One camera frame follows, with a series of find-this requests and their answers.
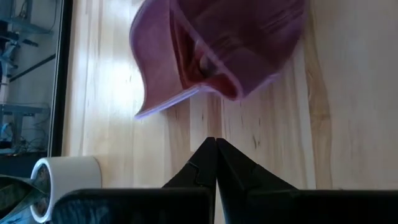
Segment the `snake plant in white pot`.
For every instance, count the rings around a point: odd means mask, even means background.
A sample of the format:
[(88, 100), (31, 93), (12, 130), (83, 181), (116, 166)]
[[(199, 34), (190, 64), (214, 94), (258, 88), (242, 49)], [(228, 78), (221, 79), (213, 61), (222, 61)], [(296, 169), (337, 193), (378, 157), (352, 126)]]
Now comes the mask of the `snake plant in white pot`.
[(0, 174), (0, 224), (13, 222), (27, 209), (37, 223), (52, 221), (63, 196), (100, 187), (101, 168), (93, 156), (41, 158), (30, 177)]

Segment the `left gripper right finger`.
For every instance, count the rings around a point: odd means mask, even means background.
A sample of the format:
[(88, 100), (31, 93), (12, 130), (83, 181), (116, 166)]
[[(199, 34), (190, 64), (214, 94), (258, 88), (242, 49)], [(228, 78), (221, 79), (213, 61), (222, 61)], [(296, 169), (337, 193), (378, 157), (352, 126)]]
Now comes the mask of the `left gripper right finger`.
[(217, 181), (226, 224), (288, 224), (293, 185), (218, 138)]

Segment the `grey metal shelving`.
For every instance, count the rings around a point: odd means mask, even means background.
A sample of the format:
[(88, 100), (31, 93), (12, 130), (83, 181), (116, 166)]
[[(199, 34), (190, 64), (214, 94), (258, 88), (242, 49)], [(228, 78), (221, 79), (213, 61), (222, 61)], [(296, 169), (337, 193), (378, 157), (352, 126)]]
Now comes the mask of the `grey metal shelving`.
[(0, 0), (0, 155), (50, 149), (64, 0)]

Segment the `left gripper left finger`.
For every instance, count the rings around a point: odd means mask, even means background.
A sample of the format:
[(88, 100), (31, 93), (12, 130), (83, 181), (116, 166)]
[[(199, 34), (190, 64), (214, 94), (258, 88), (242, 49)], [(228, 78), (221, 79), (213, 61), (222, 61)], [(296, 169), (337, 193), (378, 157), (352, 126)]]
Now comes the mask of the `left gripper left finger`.
[(216, 187), (217, 143), (213, 137), (206, 138), (185, 165), (163, 188), (171, 187)]

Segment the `black aluminium rig frame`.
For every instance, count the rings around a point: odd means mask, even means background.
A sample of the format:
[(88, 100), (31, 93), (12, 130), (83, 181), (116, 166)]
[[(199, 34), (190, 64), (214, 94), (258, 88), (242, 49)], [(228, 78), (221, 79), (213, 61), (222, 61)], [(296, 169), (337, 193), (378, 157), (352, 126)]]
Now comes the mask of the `black aluminium rig frame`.
[(55, 78), (50, 119), (48, 157), (62, 155), (63, 126), (67, 94), (68, 62), (73, 19), (73, 0), (62, 0), (58, 31), (57, 53), (55, 54)]

